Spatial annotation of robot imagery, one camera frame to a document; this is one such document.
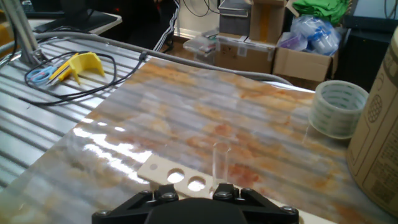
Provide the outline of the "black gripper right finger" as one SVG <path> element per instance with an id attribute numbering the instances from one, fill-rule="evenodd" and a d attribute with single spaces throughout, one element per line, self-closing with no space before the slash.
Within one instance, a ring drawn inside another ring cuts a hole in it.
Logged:
<path id="1" fill-rule="evenodd" d="M 290 206 L 278 207 L 251 188 L 238 189 L 233 184 L 219 184 L 213 200 L 233 205 L 249 223 L 299 224 L 299 211 Z"/>

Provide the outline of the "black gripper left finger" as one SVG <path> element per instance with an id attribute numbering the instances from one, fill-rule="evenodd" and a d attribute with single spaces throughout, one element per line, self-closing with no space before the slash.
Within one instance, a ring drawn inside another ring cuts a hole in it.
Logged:
<path id="1" fill-rule="evenodd" d="M 157 190 L 143 190 L 113 210 L 98 210 L 92 224 L 144 223 L 156 207 L 179 200 L 174 184 L 160 185 Z"/>

